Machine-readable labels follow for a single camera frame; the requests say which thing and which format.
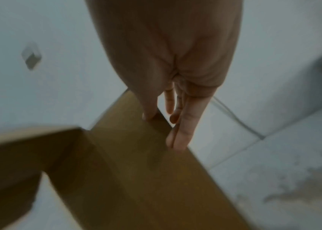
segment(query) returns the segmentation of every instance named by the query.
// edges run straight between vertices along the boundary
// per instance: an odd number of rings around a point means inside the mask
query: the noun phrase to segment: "cardboard box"
[[[31,210],[44,173],[84,230],[249,229],[190,151],[167,150],[164,117],[141,114],[126,92],[90,131],[0,135],[0,229]]]

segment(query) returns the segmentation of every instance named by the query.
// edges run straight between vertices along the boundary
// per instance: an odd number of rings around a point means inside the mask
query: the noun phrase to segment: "cable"
[[[265,139],[266,137],[262,134],[260,134],[259,132],[257,132],[256,130],[252,129],[251,127],[249,127],[248,125],[246,125],[243,121],[241,121],[237,115],[235,113],[233,113],[233,111],[231,111],[230,108],[228,108],[228,106],[226,106],[221,100],[219,100],[218,98],[216,98],[215,96],[213,96],[213,99],[211,102],[217,107],[219,108],[220,111],[222,111],[223,113],[225,113],[226,115],[228,115],[230,118],[232,118],[233,120],[235,120],[238,124],[240,124],[243,128],[245,128],[247,131],[249,131],[250,133],[252,133],[253,135],[256,135],[260,140]]]

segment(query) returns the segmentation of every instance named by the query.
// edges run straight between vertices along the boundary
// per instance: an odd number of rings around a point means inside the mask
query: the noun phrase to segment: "hand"
[[[175,125],[166,145],[184,150],[216,89],[238,39],[242,0],[88,0],[114,69],[140,101],[144,119],[165,92]]]

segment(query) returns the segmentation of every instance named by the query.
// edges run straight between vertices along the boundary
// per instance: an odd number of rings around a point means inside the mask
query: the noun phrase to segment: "cardboard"
[[[0,135],[0,229],[31,210],[45,172],[84,230],[249,229],[190,151],[166,149],[126,92],[90,131],[34,127]]]

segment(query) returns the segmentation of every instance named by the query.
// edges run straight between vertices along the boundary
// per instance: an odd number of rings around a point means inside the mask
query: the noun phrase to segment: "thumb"
[[[157,97],[137,97],[142,109],[143,109],[143,114],[142,118],[144,120],[151,120],[158,111],[157,108]]]

